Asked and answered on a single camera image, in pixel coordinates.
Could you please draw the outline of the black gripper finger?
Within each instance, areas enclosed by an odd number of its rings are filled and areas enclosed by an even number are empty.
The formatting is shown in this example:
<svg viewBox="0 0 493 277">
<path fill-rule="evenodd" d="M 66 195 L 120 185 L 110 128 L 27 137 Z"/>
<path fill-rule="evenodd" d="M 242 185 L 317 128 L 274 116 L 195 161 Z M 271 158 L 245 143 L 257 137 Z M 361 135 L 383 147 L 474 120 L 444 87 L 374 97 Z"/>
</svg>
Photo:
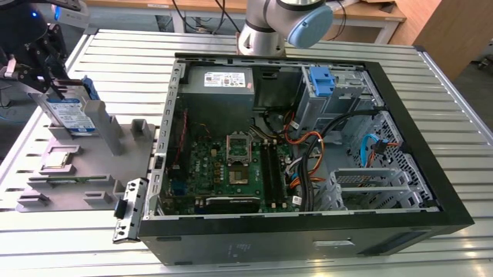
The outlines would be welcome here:
<svg viewBox="0 0 493 277">
<path fill-rule="evenodd" d="M 33 68 L 52 65 L 64 65 L 68 58 L 63 32 L 59 24 L 48 24 L 47 33 L 32 43 Z M 82 86 L 83 82 L 71 79 L 64 65 L 64 80 L 57 81 L 60 86 Z"/>
<path fill-rule="evenodd" d="M 52 65 L 44 68 L 29 68 L 25 65 L 17 66 L 15 71 L 17 81 L 28 87 L 28 92 L 41 94 L 53 91 L 51 99 L 63 100 L 64 95 L 57 85 L 59 80 L 64 80 L 64 65 Z"/>
</svg>

